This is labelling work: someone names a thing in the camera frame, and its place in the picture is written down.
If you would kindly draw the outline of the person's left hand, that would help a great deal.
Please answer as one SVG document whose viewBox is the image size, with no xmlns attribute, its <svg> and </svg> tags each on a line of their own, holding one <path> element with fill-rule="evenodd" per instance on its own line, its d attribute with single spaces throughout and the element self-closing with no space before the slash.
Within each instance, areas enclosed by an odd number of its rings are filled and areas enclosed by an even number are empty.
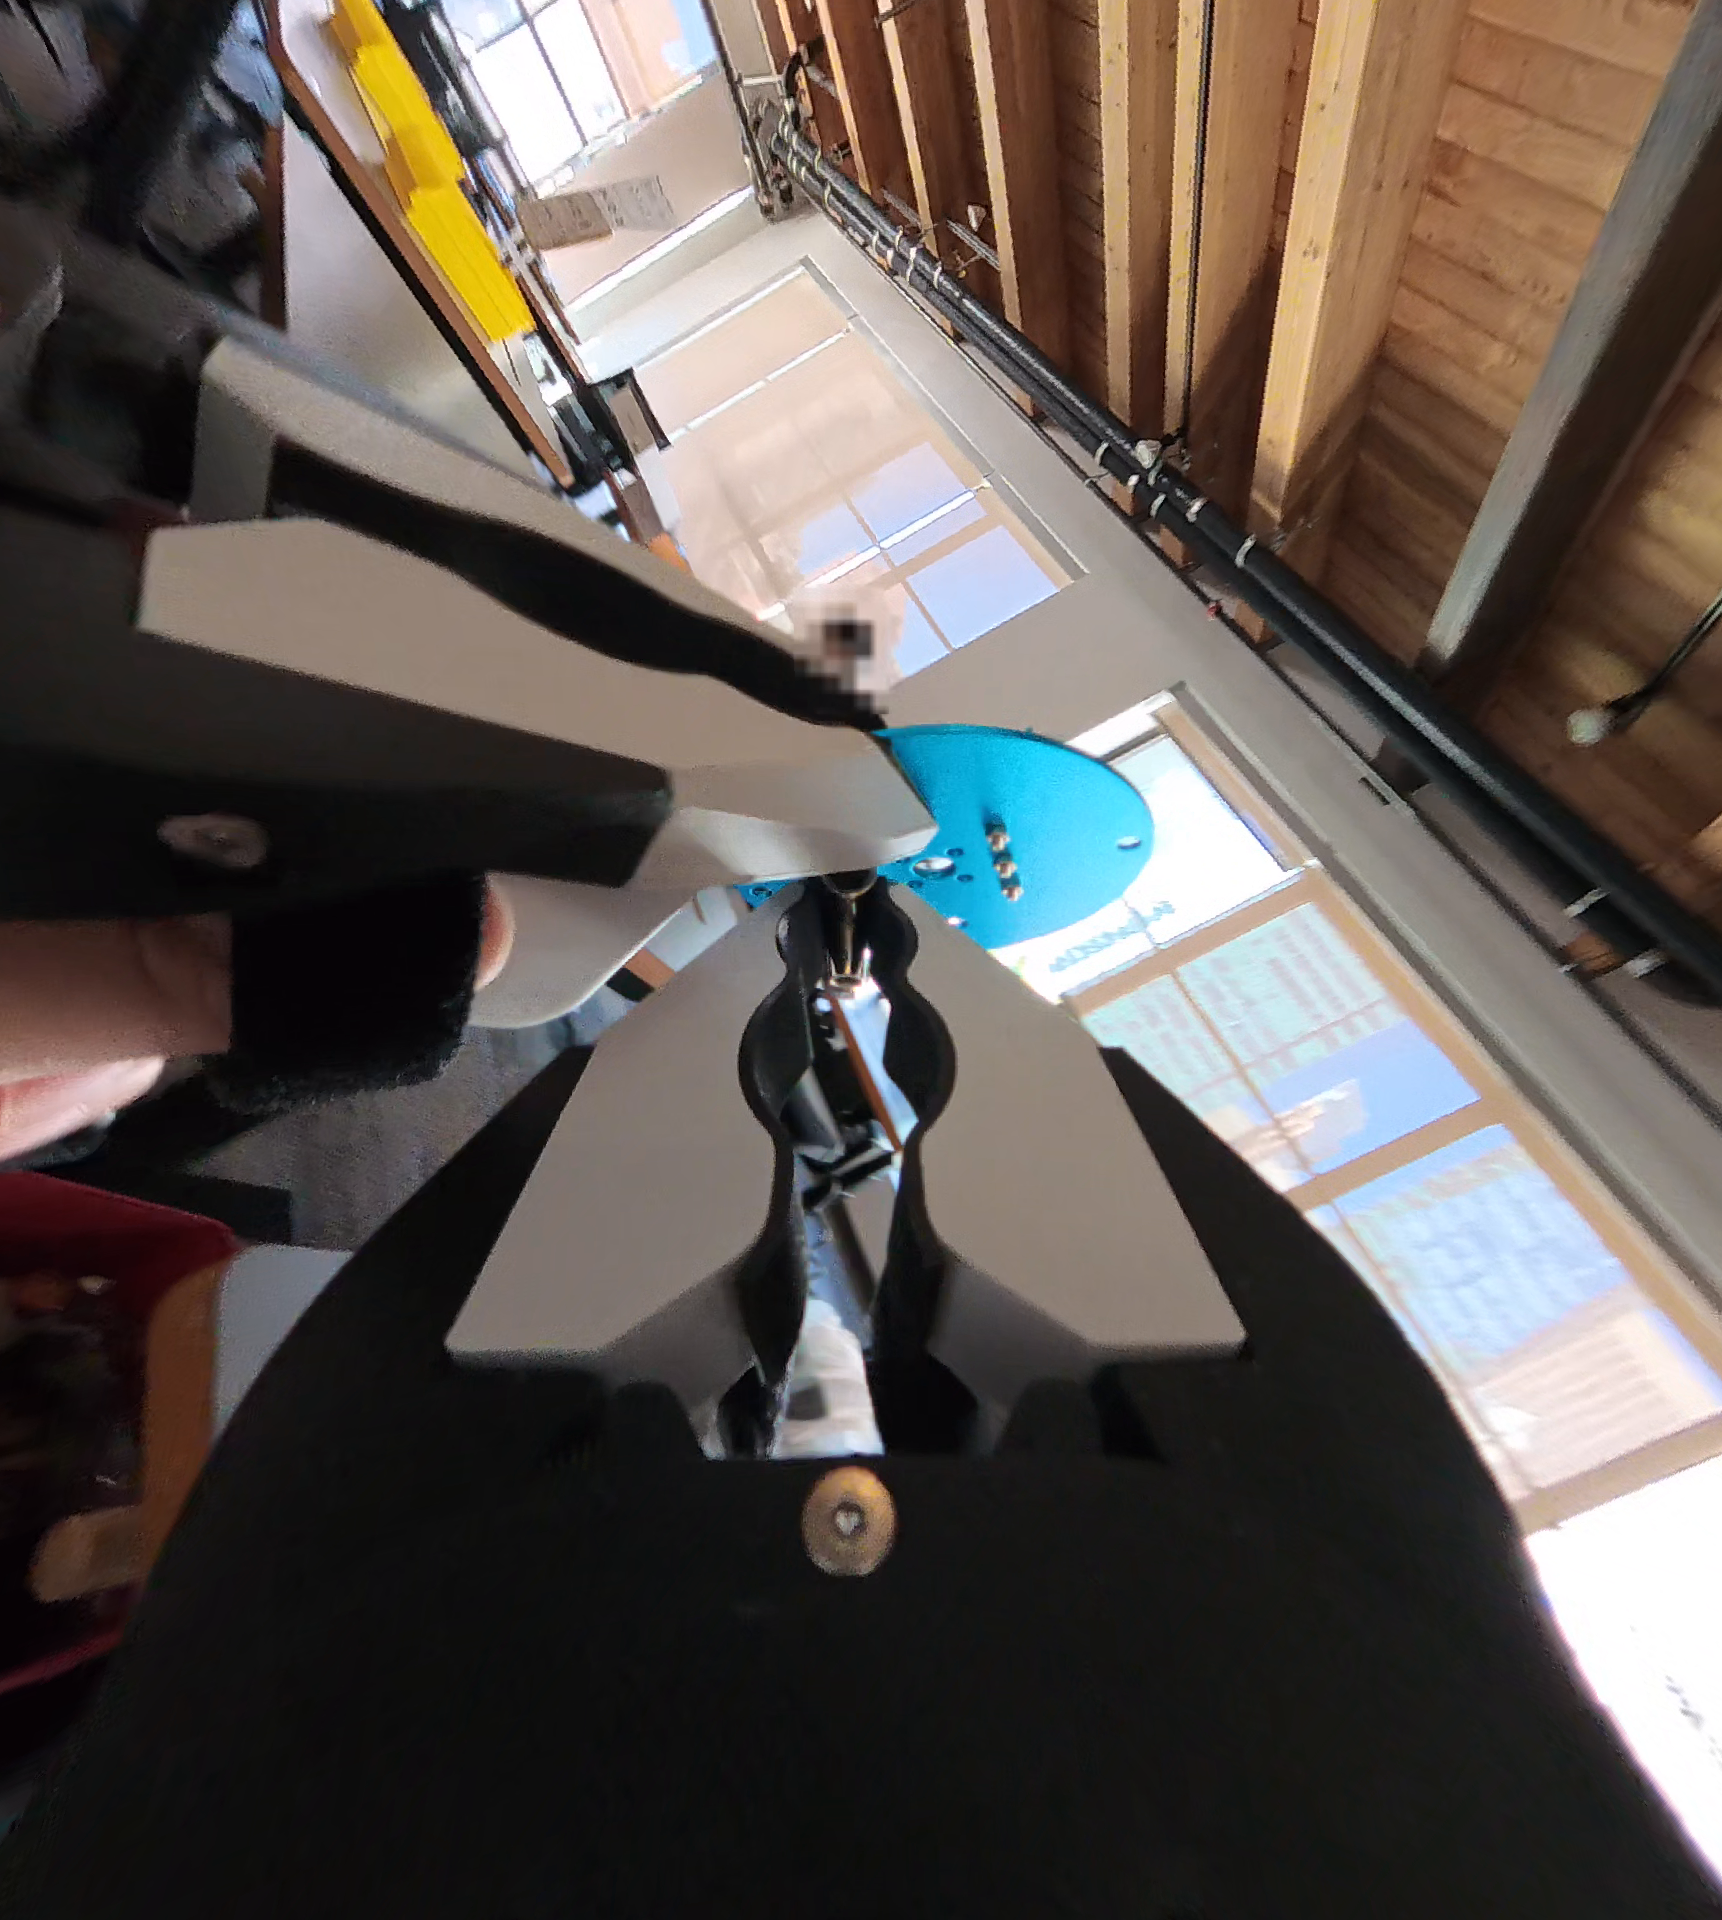
<svg viewBox="0 0 1722 1920">
<path fill-rule="evenodd" d="M 175 1065 L 252 1117 L 427 1081 L 514 946 L 485 876 L 271 913 L 0 922 L 0 1167 L 110 1127 Z"/>
</svg>

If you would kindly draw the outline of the silver cross socket wrench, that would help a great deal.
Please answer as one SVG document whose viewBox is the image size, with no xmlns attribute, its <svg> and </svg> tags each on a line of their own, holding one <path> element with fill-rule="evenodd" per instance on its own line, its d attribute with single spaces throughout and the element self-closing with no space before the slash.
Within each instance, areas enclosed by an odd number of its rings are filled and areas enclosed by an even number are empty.
<svg viewBox="0 0 1722 1920">
<path fill-rule="evenodd" d="M 873 868 L 814 876 L 804 884 L 801 903 L 814 909 L 826 994 L 851 996 L 870 974 L 865 915 L 875 888 Z"/>
</svg>

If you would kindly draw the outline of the blue round metal plate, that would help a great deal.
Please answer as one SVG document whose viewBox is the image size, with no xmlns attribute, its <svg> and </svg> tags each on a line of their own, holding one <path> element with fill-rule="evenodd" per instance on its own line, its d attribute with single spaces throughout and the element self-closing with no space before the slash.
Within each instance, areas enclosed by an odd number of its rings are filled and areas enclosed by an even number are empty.
<svg viewBox="0 0 1722 1920">
<path fill-rule="evenodd" d="M 882 753 L 932 818 L 927 836 L 877 868 L 883 906 L 855 906 L 855 939 L 875 947 L 887 911 L 986 952 L 1064 933 L 1113 903 L 1147 866 L 1156 827 L 1136 786 L 1085 752 L 969 723 L 887 727 Z"/>
</svg>

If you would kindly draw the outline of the white printed paper sign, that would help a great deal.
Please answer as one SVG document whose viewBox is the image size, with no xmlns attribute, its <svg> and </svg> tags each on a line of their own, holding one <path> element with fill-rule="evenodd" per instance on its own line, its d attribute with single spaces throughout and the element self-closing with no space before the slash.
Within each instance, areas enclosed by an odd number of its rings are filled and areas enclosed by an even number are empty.
<svg viewBox="0 0 1722 1920">
<path fill-rule="evenodd" d="M 656 176 L 627 176 L 551 194 L 523 189 L 514 216 L 537 254 L 600 244 L 620 231 L 663 233 L 678 226 L 676 206 Z"/>
</svg>

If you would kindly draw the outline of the stack of yellow bins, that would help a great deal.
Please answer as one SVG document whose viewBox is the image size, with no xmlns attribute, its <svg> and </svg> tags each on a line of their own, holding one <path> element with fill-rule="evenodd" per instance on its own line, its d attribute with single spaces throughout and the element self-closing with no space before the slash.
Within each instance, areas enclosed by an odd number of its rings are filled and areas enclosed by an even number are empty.
<svg viewBox="0 0 1722 1920">
<path fill-rule="evenodd" d="M 464 155 L 374 1 L 333 1 L 337 55 L 382 141 L 382 170 L 408 228 L 492 344 L 533 331 L 533 312 L 464 191 Z"/>
</svg>

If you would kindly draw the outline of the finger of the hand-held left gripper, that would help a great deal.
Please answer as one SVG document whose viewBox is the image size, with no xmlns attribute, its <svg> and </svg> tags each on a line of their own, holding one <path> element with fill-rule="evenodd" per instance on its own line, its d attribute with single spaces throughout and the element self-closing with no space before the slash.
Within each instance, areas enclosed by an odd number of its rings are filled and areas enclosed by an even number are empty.
<svg viewBox="0 0 1722 1920">
<path fill-rule="evenodd" d="M 146 632 L 521 736 L 637 762 L 666 809 L 618 890 L 703 890 L 877 869 L 927 849 L 935 822 L 867 729 L 784 711 L 703 659 L 828 684 L 715 594 L 647 588 L 673 613 L 669 665 L 618 659 L 511 610 L 431 559 L 322 519 L 161 529 L 138 576 Z"/>
<path fill-rule="evenodd" d="M 189 525 L 310 518 L 440 564 L 494 599 L 615 659 L 671 665 L 676 613 L 647 590 L 695 585 L 801 659 L 826 691 L 785 691 L 778 667 L 733 663 L 707 639 L 703 662 L 731 687 L 778 696 L 784 711 L 870 727 L 870 702 L 775 628 L 645 548 L 396 406 L 308 364 L 224 338 L 202 364 L 193 416 Z"/>
</svg>

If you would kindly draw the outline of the red container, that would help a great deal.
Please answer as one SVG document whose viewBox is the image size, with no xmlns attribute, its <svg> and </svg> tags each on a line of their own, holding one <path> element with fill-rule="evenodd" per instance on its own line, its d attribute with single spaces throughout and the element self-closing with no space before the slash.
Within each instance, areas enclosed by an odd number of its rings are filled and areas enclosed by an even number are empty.
<svg viewBox="0 0 1722 1920">
<path fill-rule="evenodd" d="M 214 1441 L 224 1223 L 0 1171 L 0 1702 L 106 1657 Z"/>
</svg>

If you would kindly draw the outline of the black ceiling pipes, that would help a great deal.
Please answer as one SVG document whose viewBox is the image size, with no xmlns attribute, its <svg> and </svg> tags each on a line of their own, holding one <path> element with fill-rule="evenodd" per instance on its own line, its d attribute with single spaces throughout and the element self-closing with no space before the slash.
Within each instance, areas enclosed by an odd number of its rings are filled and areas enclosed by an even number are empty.
<svg viewBox="0 0 1722 1920">
<path fill-rule="evenodd" d="M 1016 326 L 948 274 L 780 110 L 761 147 L 826 219 L 930 319 L 949 323 L 1043 419 L 1078 447 L 1083 477 L 1127 495 L 1120 519 L 1168 531 L 1229 599 L 1312 662 L 1423 778 L 1462 804 L 1504 851 L 1626 965 L 1657 962 L 1722 1012 L 1722 933 L 1642 874 L 1600 829 L 1492 745 L 1422 676 L 1384 652 L 1321 588 L 1245 534 L 1164 460 L 1146 460 L 1105 406 L 1071 385 Z"/>
</svg>

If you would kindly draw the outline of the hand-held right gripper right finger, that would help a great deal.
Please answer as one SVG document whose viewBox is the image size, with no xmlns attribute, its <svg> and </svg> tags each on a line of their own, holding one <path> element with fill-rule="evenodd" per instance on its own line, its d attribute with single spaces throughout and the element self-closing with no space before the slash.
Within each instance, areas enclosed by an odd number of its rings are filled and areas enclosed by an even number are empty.
<svg viewBox="0 0 1722 1920">
<path fill-rule="evenodd" d="M 860 903 L 908 1099 L 865 1359 L 890 1454 L 992 1445 L 1027 1389 L 1247 1340 L 1103 1049 L 909 888 Z"/>
</svg>

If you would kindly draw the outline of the window with roller blind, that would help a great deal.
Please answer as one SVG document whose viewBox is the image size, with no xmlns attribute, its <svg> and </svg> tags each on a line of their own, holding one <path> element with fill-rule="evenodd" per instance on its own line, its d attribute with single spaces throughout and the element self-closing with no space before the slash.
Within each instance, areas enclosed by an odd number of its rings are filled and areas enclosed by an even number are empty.
<svg viewBox="0 0 1722 1920">
<path fill-rule="evenodd" d="M 682 562 L 873 698 L 1071 580 L 804 267 L 635 379 L 666 437 L 651 480 Z"/>
</svg>

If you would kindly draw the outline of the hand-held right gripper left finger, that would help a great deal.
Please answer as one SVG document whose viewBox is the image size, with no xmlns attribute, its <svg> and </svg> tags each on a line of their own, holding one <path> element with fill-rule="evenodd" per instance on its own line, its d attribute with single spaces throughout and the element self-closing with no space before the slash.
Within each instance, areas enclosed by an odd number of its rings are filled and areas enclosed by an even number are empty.
<svg viewBox="0 0 1722 1920">
<path fill-rule="evenodd" d="M 595 1042 L 452 1359 L 656 1384 L 728 1458 L 775 1454 L 807 1298 L 785 1108 L 819 959 L 822 911 L 785 884 Z"/>
</svg>

